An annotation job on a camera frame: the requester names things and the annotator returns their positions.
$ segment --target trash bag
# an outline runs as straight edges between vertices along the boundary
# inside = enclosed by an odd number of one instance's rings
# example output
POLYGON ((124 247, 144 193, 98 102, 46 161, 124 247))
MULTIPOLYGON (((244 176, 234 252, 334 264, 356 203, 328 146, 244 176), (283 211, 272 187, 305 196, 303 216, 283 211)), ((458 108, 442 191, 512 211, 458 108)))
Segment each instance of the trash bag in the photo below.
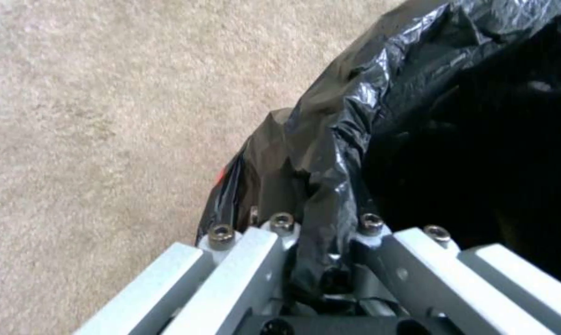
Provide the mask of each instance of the trash bag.
POLYGON ((561 280, 561 0, 413 0, 383 15, 216 184, 197 240, 290 212, 291 289, 348 286, 359 215, 501 242, 561 280))

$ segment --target bolt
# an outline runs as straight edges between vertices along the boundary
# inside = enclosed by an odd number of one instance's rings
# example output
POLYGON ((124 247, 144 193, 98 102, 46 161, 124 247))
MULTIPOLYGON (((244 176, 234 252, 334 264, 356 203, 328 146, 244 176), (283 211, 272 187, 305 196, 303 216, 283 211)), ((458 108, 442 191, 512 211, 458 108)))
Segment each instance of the bolt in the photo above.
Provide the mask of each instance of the bolt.
POLYGON ((288 236, 295 229, 295 219, 288 213, 276 213, 270 218, 270 230, 279 236, 288 236))
POLYGON ((423 227, 423 233, 442 245, 447 244, 452 239, 450 233, 446 229, 436 225, 423 227))
POLYGON ((382 231, 382 227, 384 227, 384 222, 378 215, 366 213, 359 219, 358 231, 363 235, 377 236, 382 231))
POLYGON ((227 250, 234 241, 235 231, 229 225, 215 225, 208 231, 208 242, 213 250, 227 250))
POLYGON ((257 206, 251 206, 249 208, 249 225, 257 226, 257 206))

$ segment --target screw head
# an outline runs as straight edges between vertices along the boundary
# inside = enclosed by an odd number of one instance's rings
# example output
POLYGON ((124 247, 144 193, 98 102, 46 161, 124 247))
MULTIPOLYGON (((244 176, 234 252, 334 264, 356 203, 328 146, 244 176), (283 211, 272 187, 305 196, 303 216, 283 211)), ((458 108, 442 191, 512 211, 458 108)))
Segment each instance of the screw head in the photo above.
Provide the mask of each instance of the screw head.
POLYGON ((280 212, 270 218, 270 230, 279 236, 287 236, 295 229, 295 219, 289 213, 280 212))
POLYGON ((359 218, 359 233, 367 236, 376 236, 380 234, 384 227, 382 218, 373 213, 365 213, 359 218))
POLYGON ((436 225, 427 225, 423 227, 423 233, 431 237, 434 241, 440 243, 449 242, 452 237, 450 233, 444 228, 436 225))
POLYGON ((227 250, 233 246, 235 231, 225 224, 215 225, 208 230, 208 242, 213 250, 227 250))

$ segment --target beige carpet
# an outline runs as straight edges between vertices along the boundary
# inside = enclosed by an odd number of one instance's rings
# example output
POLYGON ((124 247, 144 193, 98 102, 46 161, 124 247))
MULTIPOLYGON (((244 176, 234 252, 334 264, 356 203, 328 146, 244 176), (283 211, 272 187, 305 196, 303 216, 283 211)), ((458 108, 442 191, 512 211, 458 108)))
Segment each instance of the beige carpet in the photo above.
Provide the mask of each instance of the beige carpet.
POLYGON ((0 0, 0 334, 73 331, 399 0, 0 0))

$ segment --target metal frame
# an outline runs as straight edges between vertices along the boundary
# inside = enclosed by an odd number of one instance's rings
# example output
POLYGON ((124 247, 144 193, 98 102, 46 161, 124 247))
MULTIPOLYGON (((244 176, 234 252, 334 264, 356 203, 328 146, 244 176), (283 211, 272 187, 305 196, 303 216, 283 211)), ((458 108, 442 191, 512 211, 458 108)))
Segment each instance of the metal frame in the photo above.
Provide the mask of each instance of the metal frame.
POLYGON ((176 242, 76 334, 155 334, 191 298, 212 269, 209 253, 176 242))
POLYGON ((459 259, 491 285, 561 334, 561 283, 499 244, 465 250, 459 259))
POLYGON ((439 310, 465 334, 551 334, 418 228, 385 237, 367 261, 412 316, 439 310))
POLYGON ((277 234, 249 228, 163 334, 232 334, 250 310, 268 303, 284 258, 277 234))

